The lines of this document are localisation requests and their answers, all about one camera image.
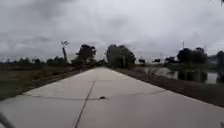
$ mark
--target canal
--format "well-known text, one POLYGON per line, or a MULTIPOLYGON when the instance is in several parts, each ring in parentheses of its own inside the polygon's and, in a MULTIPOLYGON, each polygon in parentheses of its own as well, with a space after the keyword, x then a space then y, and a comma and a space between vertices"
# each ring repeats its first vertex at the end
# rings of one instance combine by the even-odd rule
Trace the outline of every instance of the canal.
POLYGON ((172 70, 165 67, 137 67, 134 70, 170 79, 196 81, 206 84, 224 84, 224 71, 172 70))

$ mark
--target concrete road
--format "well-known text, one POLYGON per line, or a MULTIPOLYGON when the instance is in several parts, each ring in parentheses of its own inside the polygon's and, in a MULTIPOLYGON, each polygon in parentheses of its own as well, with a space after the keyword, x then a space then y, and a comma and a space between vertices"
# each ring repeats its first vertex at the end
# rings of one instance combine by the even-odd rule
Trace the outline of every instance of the concrete road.
POLYGON ((223 108, 106 68, 5 100, 0 111, 16 128, 222 128, 224 122, 223 108))

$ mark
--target distant tree line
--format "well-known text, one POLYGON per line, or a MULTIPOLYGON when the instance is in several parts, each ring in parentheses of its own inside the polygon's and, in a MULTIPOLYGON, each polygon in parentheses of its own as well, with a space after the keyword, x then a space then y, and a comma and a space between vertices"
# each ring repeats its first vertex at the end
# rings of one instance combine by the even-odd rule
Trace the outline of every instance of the distant tree line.
POLYGON ((135 65, 135 55, 125 45, 110 45, 105 53, 106 58, 96 61, 96 48, 87 44, 83 44, 79 51, 76 53, 76 57, 69 63, 64 57, 49 58, 45 61, 39 58, 21 58, 19 60, 0 62, 0 65, 11 67, 35 67, 40 68, 44 66, 50 67, 66 67, 73 66, 76 69, 88 68, 93 66, 110 66, 116 68, 130 68, 135 65))
POLYGON ((196 64, 204 64, 207 62, 207 54, 205 53, 203 48, 196 48, 195 50, 191 50, 189 48, 184 48, 180 50, 177 58, 181 63, 196 63, 196 64))

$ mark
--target roadside grass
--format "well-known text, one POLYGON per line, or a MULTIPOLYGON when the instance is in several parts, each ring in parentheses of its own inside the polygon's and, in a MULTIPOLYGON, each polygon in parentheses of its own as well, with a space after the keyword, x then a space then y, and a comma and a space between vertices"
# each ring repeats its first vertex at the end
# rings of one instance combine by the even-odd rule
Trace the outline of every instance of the roadside grass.
POLYGON ((52 67, 33 70, 0 70, 0 101, 84 70, 52 67))
POLYGON ((204 84, 192 81, 169 79, 163 76, 145 74, 142 71, 131 69, 114 69, 135 79, 198 99, 216 106, 224 107, 224 86, 204 84))

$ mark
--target sky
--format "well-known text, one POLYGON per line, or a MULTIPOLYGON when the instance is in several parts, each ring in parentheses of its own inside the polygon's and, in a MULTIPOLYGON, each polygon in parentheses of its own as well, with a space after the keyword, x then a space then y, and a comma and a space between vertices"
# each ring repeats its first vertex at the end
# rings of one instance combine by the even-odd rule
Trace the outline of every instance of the sky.
POLYGON ((209 55, 224 50, 224 7, 219 0, 1 0, 0 60, 62 56, 82 44, 104 57, 124 44, 147 60, 175 56, 184 46, 209 55))

